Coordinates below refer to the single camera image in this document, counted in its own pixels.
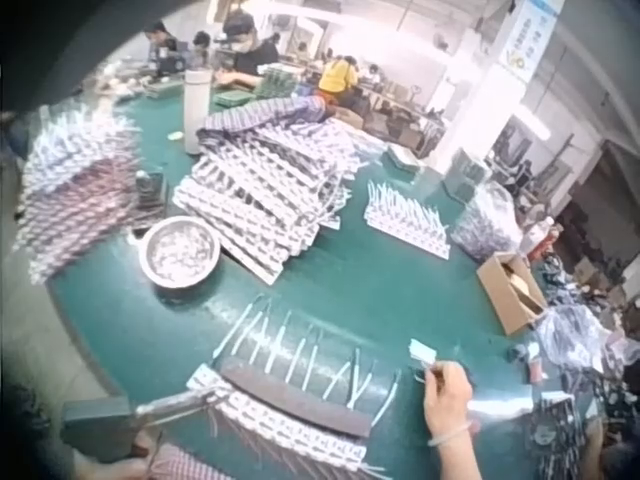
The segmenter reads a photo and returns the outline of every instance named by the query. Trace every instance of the yellow shirt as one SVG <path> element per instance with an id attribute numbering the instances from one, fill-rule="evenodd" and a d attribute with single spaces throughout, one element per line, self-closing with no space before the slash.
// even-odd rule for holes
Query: yellow shirt
<path id="1" fill-rule="evenodd" d="M 340 93 L 358 83 L 355 67 L 346 60 L 336 60 L 327 65 L 318 87 L 329 93 Z"/>

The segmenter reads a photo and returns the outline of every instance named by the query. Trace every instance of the black shirt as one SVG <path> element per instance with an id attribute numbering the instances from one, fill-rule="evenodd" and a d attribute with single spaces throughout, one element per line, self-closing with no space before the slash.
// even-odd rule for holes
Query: black shirt
<path id="1" fill-rule="evenodd" d="M 276 46 L 264 41 L 255 50 L 247 53 L 236 53 L 234 70 L 247 75 L 258 75 L 258 67 L 260 65 L 268 65 L 278 61 L 278 50 Z"/>

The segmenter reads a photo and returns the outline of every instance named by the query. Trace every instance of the bottle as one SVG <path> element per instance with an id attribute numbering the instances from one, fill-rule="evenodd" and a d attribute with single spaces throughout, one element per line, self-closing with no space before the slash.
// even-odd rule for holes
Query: bottle
<path id="1" fill-rule="evenodd" d="M 518 249 L 520 254 L 527 256 L 531 253 L 533 249 L 547 237 L 554 223 L 555 220 L 553 220 L 552 217 L 547 217 L 531 227 L 529 231 L 525 233 L 522 242 L 520 242 L 520 248 Z"/>

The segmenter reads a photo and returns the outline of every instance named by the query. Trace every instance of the cardboard box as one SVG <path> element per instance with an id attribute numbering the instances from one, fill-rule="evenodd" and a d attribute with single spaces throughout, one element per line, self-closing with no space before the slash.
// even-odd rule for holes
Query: cardboard box
<path id="1" fill-rule="evenodd" d="M 528 291 L 513 285 L 510 272 L 524 281 Z M 478 269 L 478 277 L 507 335 L 529 325 L 547 308 L 531 271 L 515 253 L 495 253 Z"/>

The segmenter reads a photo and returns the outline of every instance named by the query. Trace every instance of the factory floor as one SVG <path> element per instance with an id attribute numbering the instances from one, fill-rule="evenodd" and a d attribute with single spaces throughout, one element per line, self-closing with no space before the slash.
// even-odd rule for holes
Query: factory floor
<path id="1" fill-rule="evenodd" d="M 99 398 L 106 393 L 67 334 L 46 288 L 31 285 L 25 253 L 12 251 L 17 171 L 6 158 L 0 166 L 2 372 L 33 389 L 55 435 L 65 401 Z"/>

